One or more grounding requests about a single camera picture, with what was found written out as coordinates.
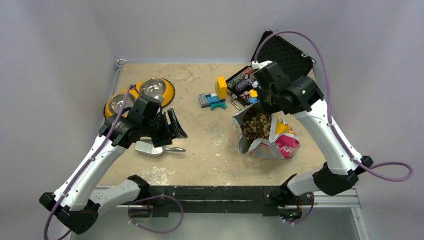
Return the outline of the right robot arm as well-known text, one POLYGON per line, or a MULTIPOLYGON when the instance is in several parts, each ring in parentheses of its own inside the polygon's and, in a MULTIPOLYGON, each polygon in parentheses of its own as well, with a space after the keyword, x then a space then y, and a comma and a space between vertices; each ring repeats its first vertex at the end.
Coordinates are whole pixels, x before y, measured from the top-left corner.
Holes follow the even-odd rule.
POLYGON ((254 61, 251 66, 263 112, 293 115, 309 132, 326 160, 316 172, 290 177, 282 185, 282 200, 292 204, 306 193, 321 191, 335 196, 350 190, 374 161, 370 156, 361 155, 347 140, 330 116, 329 105, 316 82, 306 76, 290 80, 279 64, 272 61, 254 61))

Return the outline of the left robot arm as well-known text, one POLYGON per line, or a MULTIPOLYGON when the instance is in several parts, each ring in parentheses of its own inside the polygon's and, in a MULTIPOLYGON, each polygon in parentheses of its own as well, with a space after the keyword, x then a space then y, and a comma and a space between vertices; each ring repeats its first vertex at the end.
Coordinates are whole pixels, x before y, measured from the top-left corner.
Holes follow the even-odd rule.
POLYGON ((47 221, 56 217, 69 232, 81 235, 101 215, 121 204, 142 205, 154 199, 150 185, 137 175, 104 193, 95 190, 115 161, 141 138, 151 139, 158 148, 187 137, 172 108, 164 113, 157 99, 138 97, 132 107, 105 120, 91 150, 71 177, 55 192, 40 197, 40 204, 50 212, 47 221))

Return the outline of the colourful pet food bag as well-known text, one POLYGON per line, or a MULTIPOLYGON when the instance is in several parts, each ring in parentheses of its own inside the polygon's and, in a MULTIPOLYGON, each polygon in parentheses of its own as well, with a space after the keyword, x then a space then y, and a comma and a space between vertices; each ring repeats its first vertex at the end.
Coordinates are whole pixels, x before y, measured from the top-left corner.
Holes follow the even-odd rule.
POLYGON ((237 150, 243 156, 285 160, 301 147, 293 128, 277 114, 265 114, 260 103, 234 114, 232 127, 239 135, 237 150))

